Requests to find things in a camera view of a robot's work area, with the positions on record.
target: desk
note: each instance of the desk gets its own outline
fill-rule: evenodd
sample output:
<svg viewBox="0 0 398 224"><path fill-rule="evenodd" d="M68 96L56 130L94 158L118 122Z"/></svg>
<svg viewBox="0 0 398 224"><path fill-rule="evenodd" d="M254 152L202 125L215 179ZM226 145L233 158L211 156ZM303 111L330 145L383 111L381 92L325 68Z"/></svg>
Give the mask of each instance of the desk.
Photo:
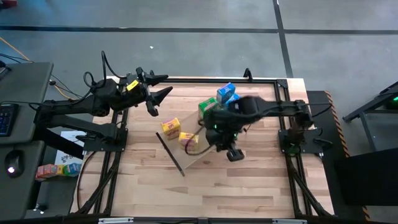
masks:
<svg viewBox="0 0 398 224"><path fill-rule="evenodd" d="M43 102L53 64L22 63L9 66L12 71L0 81L0 101ZM35 131L34 118L35 111L26 104L20 104L11 136L0 138L0 220L23 218L32 203L30 199L35 175L44 148L42 141L30 142ZM4 159L13 149L23 151L25 157L25 171L15 179L10 178L4 169Z"/></svg>
<svg viewBox="0 0 398 224"><path fill-rule="evenodd" d="M308 102L303 79L287 79L292 100ZM112 216L130 217L293 217L285 157L279 152L277 118L264 118L238 136L237 145L246 154L243 161L229 162L225 152L210 152L185 169L185 177L157 139L160 122L183 118L198 109L198 103L216 95L220 83L161 83L173 90L162 102L159 116L151 117L144 105L131 108L129 138L119 165ZM269 84L236 84L240 95L259 95L275 100ZM108 123L111 115L94 118ZM81 202L92 194L100 178L103 153L97 153L86 167L81 185ZM324 208L333 213L323 164L314 155L303 154L307 184ZM302 194L300 208L304 211ZM76 200L71 212L77 210Z"/></svg>

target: yellow tape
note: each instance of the yellow tape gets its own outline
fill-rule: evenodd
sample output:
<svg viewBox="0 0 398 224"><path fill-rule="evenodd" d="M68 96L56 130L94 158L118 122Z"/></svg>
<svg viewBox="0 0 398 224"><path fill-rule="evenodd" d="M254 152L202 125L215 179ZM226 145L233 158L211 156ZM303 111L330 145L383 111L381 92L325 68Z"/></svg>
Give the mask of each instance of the yellow tape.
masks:
<svg viewBox="0 0 398 224"><path fill-rule="evenodd" d="M132 90L134 87L136 87L136 85L138 85L138 81L134 80L132 83L130 83L126 88L128 91Z"/></svg>

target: cardboard box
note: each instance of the cardboard box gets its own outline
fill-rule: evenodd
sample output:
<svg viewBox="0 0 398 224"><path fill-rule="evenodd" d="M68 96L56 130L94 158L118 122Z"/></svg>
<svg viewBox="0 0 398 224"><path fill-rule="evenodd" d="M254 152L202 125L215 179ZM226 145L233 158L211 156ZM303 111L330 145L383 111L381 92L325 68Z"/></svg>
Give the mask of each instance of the cardboard box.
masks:
<svg viewBox="0 0 398 224"><path fill-rule="evenodd" d="M63 173L63 168L65 167L65 165L57 165L57 173L56 175L62 175L64 176L65 174Z"/></svg>
<svg viewBox="0 0 398 224"><path fill-rule="evenodd" d="M43 173L44 173L44 167L43 166L38 167L35 180L38 180L38 181L45 180L45 178L43 177Z"/></svg>
<svg viewBox="0 0 398 224"><path fill-rule="evenodd" d="M178 137L178 143L180 144L180 147L182 150L185 150L185 145L187 145L187 142L189 139L191 139L193 134L190 133L180 133L180 136ZM195 135L191 141L188 143L187 151L188 152L196 152L199 148L199 136Z"/></svg>
<svg viewBox="0 0 398 224"><path fill-rule="evenodd" d="M203 119L205 113L209 110L215 109L217 106L217 101L214 97L209 98L208 100L199 103L198 105L198 115L199 119Z"/></svg>
<svg viewBox="0 0 398 224"><path fill-rule="evenodd" d="M227 83L225 86L217 90L217 102L225 104L231 96L235 93L235 86L232 83Z"/></svg>
<svg viewBox="0 0 398 224"><path fill-rule="evenodd" d="M234 93L231 98L229 100L227 100L227 102L225 102L225 106L228 106L228 104L232 101L238 100L240 98L240 96L236 93Z"/></svg>
<svg viewBox="0 0 398 224"><path fill-rule="evenodd" d="M170 119L161 123L163 133L168 140L175 139L180 135L181 125L177 118Z"/></svg>
<svg viewBox="0 0 398 224"><path fill-rule="evenodd" d="M65 174L65 176L76 177L77 175L79 175L80 169L80 164L72 163L63 167L63 173Z"/></svg>
<svg viewBox="0 0 398 224"><path fill-rule="evenodd" d="M47 164L43 167L43 170L40 170L40 175L38 175L41 178L49 178L53 177L57 174L57 166L53 164Z"/></svg>

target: white paper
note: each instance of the white paper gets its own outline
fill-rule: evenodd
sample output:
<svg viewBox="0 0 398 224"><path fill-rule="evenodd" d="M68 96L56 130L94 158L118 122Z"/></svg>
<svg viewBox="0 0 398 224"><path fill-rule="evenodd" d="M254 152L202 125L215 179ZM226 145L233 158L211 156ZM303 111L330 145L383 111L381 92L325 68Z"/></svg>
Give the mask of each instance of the white paper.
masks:
<svg viewBox="0 0 398 224"><path fill-rule="evenodd" d="M61 137L64 137L65 139L72 141L79 146L84 146L84 142L78 141L76 136L84 136L86 135L85 132L83 131L62 131L61 132ZM55 157L55 163L54 165L67 165L67 164L72 164L72 163L77 163L81 164L82 160L75 158L73 156L70 156L62 151L57 151L57 156Z"/></svg>

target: blue box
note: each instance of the blue box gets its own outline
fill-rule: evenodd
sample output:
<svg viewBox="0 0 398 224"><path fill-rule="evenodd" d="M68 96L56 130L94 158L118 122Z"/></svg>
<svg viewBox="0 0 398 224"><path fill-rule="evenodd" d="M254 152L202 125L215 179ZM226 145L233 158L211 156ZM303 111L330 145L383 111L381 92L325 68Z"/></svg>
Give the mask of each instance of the blue box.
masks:
<svg viewBox="0 0 398 224"><path fill-rule="evenodd" d="M217 90L217 102L219 104L224 104L234 95L234 93L235 86L232 83L228 83Z"/></svg>
<svg viewBox="0 0 398 224"><path fill-rule="evenodd" d="M79 175L81 165L77 163L68 164L64 167L65 175L69 177L76 177Z"/></svg>
<svg viewBox="0 0 398 224"><path fill-rule="evenodd" d="M232 102L234 100L238 100L239 98L240 98L240 96L238 94L234 93L231 96L231 98L225 102L225 106L227 106L230 102Z"/></svg>

